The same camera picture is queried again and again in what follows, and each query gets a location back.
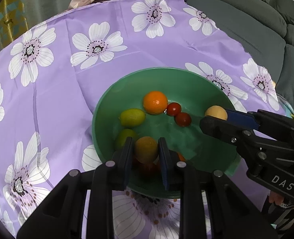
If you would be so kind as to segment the small orange fruit hidden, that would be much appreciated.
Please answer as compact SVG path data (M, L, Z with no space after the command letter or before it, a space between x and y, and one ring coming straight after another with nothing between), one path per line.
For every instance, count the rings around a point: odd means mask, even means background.
M177 152L177 154L178 154L178 157L179 157L180 161L183 161L183 162L186 161L186 159L183 157L182 154L180 154L179 152Z

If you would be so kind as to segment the yellow patterned curtain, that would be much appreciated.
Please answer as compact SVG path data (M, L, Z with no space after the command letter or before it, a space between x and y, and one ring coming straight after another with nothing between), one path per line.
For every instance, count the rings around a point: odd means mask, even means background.
M9 45L27 30L23 0L1 0L0 40L2 47Z

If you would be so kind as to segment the green lime upper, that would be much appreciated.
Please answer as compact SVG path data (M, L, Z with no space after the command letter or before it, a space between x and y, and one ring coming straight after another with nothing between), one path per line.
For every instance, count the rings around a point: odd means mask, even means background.
M146 114L141 109L127 109L120 114L120 123L123 127L134 128L144 123Z

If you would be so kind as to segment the grey sofa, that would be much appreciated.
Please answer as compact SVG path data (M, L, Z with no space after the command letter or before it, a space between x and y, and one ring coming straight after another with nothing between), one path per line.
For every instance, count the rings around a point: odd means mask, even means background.
M187 0L242 44L294 116L294 0Z

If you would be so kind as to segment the green lime lower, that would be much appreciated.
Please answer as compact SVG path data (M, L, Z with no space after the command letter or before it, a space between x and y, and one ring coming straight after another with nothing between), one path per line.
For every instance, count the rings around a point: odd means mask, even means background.
M123 148L126 143L127 137L132 137L133 141L138 139L138 134L133 129L123 129L121 130L115 139L115 150L118 151Z

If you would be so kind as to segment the large orange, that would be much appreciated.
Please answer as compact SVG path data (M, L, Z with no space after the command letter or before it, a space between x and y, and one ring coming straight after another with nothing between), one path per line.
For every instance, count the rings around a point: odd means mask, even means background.
M165 94L160 91L151 91L143 98L143 107L146 113L151 115L159 115L164 113L168 105L168 99Z

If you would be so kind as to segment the green lime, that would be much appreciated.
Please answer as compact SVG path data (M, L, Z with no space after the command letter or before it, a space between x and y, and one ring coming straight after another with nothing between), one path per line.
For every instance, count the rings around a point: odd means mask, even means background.
M123 127L134 128L144 123L146 114L141 109L127 109L120 114L120 123Z
M115 150L118 151L123 148L126 143L127 137L132 137L133 141L138 139L138 134L133 129L123 129L121 130L115 139Z

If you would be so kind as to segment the red cherry tomato lower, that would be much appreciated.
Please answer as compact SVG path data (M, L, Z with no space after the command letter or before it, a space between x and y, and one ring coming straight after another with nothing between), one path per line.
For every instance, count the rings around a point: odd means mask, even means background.
M187 127L191 125L192 119L188 113L180 112L174 118L176 124L180 127Z

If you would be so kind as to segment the red cherry tomato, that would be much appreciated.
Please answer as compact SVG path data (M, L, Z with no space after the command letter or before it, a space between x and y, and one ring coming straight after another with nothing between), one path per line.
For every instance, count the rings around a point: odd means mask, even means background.
M191 125L192 119L188 113L180 112L174 118L176 124L180 127L187 127Z
M166 108L166 113L167 115L171 117L175 117L177 114L179 114L182 110L182 107L179 103L169 103L167 108Z

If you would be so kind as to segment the purple floral tablecloth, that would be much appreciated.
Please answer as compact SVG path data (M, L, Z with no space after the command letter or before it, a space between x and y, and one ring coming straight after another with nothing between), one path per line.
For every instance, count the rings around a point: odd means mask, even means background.
M206 78L240 112L284 114L268 70L185 0L114 0L42 22L0 52L0 221L15 236L71 169L92 170L92 116L138 70Z

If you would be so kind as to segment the pale yellow round fruit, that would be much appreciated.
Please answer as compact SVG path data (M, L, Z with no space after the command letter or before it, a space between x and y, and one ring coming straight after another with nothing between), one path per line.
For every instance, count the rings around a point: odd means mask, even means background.
M218 105L209 107L205 111L205 116L215 117L222 120L227 120L228 118L226 110Z

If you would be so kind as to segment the red cherry tomato upper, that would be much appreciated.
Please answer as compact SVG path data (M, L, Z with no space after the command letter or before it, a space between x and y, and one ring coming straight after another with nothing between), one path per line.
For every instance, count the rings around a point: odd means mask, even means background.
M175 117L177 114L179 114L182 110L182 107L179 103L169 103L167 108L166 108L166 113L167 115L171 117Z

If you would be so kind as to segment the orange fruit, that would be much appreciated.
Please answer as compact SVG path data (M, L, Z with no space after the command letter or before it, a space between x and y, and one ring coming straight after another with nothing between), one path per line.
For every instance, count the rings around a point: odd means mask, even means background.
M144 136L135 142L135 157L142 164L149 164L156 160L158 143L150 137Z

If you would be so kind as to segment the green plastic bowl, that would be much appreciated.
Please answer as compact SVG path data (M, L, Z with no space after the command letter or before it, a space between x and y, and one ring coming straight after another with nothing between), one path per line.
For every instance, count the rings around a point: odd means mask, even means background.
M205 111L218 105L233 108L227 95L212 82L188 70L150 68L133 72L111 85L101 96L92 119L92 140L99 158L111 160L115 139L122 130L120 114L127 109L142 109L143 98L151 91L165 94L170 102L179 103L183 112L191 116L188 127L180 127L165 113L147 115L136 127L139 137L165 138L169 149L179 152L198 170L221 170L233 175L240 158L236 148L205 135L199 122Z

